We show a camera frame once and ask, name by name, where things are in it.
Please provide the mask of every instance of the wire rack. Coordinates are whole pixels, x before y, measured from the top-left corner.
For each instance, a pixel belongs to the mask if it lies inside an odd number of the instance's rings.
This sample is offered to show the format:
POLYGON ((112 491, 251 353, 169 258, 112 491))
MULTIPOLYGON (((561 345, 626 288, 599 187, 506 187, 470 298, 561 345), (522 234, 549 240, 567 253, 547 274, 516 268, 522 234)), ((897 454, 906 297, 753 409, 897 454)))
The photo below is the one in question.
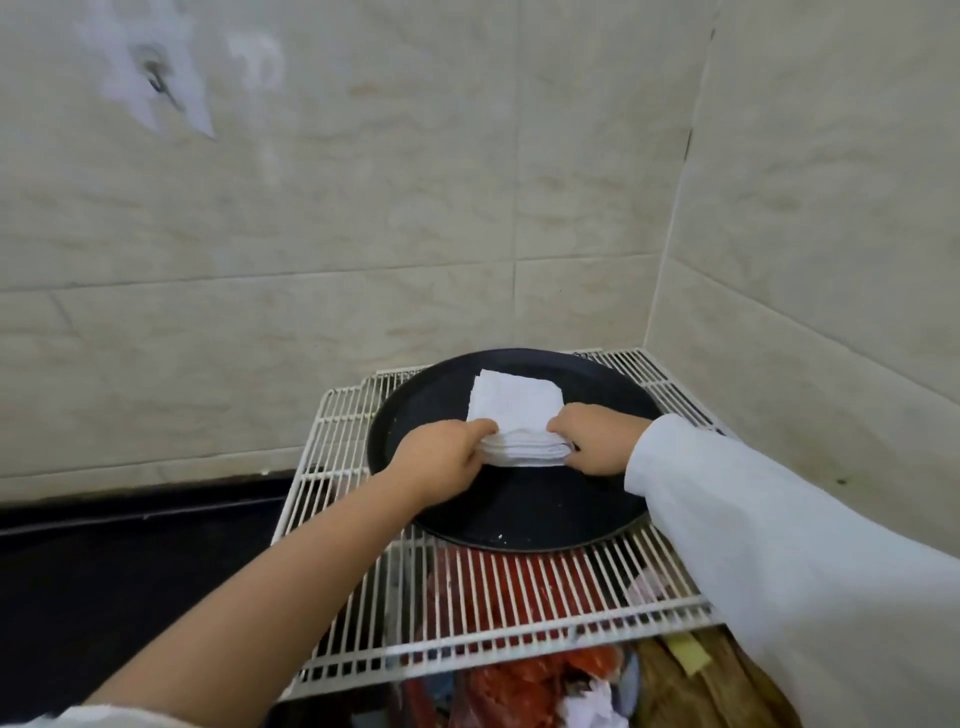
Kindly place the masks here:
MULTIPOLYGON (((574 353, 628 376, 663 411, 730 435, 642 350, 574 353)), ((373 416, 421 369, 378 372, 324 395, 274 542, 369 476, 373 416)), ((649 520, 604 543, 544 555, 453 546, 410 525, 363 577, 282 699, 719 621, 649 520)))

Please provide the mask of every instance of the yellow item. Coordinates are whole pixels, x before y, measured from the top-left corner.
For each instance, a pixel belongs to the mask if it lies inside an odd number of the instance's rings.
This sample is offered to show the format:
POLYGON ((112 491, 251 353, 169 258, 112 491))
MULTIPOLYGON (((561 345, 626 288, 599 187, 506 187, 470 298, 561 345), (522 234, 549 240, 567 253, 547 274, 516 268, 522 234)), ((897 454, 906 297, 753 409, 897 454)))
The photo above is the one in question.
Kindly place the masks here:
POLYGON ((704 667, 713 662, 707 651, 703 649, 697 638, 689 632, 678 632, 673 635, 663 637, 667 649, 677 659, 681 667, 686 672, 687 677, 692 677, 704 667))

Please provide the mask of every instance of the person's left hand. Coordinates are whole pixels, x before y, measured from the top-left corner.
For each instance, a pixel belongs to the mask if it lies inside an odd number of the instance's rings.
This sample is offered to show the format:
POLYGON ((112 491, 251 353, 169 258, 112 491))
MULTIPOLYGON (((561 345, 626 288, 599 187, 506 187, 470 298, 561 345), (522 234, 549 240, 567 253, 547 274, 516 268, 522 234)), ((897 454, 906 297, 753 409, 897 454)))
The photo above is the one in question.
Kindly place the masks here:
POLYGON ((400 441, 384 473, 414 489, 421 507, 463 493, 483 465, 480 441, 496 434, 493 420, 443 420, 410 430, 400 441))

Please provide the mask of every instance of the black round tray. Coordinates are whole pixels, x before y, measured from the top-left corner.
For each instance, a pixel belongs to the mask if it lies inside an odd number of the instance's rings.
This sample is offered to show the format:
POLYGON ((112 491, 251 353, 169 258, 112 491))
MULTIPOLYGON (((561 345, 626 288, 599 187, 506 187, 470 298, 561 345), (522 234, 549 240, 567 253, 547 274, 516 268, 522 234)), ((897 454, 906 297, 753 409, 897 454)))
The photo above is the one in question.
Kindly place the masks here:
MULTIPOLYGON (((660 410, 619 372, 571 354, 494 349, 448 359, 397 388, 376 413, 367 441, 372 473, 390 463, 410 430, 467 416, 481 369, 550 379, 564 402, 602 404, 650 420, 660 410)), ((497 551, 553 551, 606 539, 646 513, 643 498, 623 490, 623 475, 588 477, 572 468, 484 466, 465 493, 422 511, 414 523, 454 544, 497 551)))

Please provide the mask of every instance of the white tiled wall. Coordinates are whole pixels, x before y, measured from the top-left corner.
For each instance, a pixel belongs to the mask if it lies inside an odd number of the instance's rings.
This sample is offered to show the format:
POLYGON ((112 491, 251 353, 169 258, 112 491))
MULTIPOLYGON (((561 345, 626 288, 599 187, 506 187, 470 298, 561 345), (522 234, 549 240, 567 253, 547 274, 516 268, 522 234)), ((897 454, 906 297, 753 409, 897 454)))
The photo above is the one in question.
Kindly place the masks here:
POLYGON ((4 4, 0 499, 289 467, 377 368, 642 338, 714 0, 177 4, 216 140, 101 98, 86 2, 4 4))
POLYGON ((737 434, 960 555, 960 6, 725 0, 647 346, 737 434))

